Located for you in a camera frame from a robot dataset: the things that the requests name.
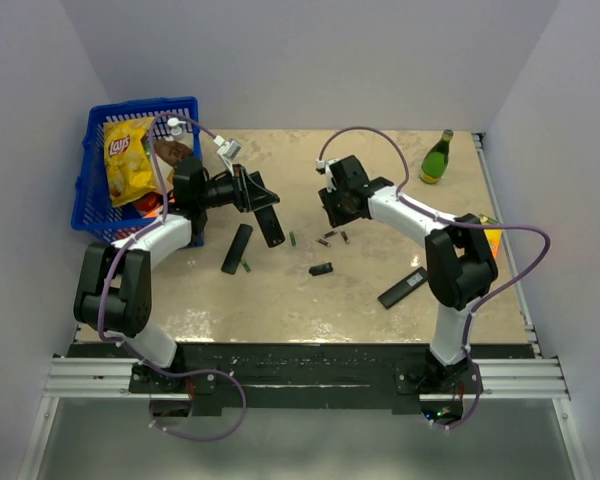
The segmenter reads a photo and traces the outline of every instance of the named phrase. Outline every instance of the chip bag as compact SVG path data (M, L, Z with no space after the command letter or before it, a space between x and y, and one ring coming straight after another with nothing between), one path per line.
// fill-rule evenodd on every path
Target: chip bag
M114 207L138 200L156 188L143 145L152 120L145 117L104 124L104 164Z

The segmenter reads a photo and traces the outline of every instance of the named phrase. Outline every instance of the tabletop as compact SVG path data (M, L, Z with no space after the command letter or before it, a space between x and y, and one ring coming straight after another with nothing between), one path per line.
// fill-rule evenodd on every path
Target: tabletop
M424 249L387 225L366 219L343 228L350 244L338 235L325 247L316 237L331 230L318 190L325 177L315 160L327 138L325 130L220 130L243 148L236 162L249 172L259 170L265 185L277 193L275 209L287 241L267 245L253 214L233 206L208 211L205 245L180 250L152 273L151 320L177 341L216 342L360 342L427 343L433 338L438 303L423 285L389 310L378 295L425 266ZM386 131L407 156L411 179L405 193L455 215L493 216L486 182L472 136L456 132L449 167L437 185L418 178L426 152L441 132ZM221 171L217 147L202 139L203 158L211 174ZM389 143L370 132L348 132L328 148L325 158L355 155L369 178L383 176L398 184L404 169ZM235 275L220 271L240 223L254 227L244 253L251 272L242 266ZM289 232L297 246L293 247ZM496 258L501 285L511 278L500 248ZM312 265L333 264L333 273L312 277ZM83 327L78 340L97 340ZM488 302L473 326L474 343L526 343L522 315L513 289Z

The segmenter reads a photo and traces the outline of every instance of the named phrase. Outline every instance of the green bottle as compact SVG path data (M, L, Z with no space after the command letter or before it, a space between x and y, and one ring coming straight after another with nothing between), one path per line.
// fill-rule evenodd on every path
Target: green bottle
M449 142L453 138L452 130L445 130L442 138L436 143L422 161L420 179L424 183L438 183L449 165Z

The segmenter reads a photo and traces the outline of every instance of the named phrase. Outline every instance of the blue basket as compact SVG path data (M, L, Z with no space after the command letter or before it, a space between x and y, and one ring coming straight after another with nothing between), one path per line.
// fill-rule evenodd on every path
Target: blue basket
M84 157L80 176L76 180L76 200L71 214L71 226L75 230L88 231L98 240L111 243L153 221L142 218L131 204L119 208L111 205L107 172L104 168L103 124L152 117L162 112L175 112L198 120L198 101L194 97L151 98L100 105L91 109L87 133L82 141ZM167 118L158 122L158 138L168 135L166 123ZM193 131L194 156L202 159L199 129L192 130L191 125L187 125L186 128L188 132ZM204 238L201 234L194 245L203 244Z

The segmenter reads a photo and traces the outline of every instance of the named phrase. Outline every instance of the lay's chip bag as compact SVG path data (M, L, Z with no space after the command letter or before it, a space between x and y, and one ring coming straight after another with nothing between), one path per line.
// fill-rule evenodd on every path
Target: lay's chip bag
M156 188L143 144L152 120L146 117L104 124L104 164L114 207L138 200Z

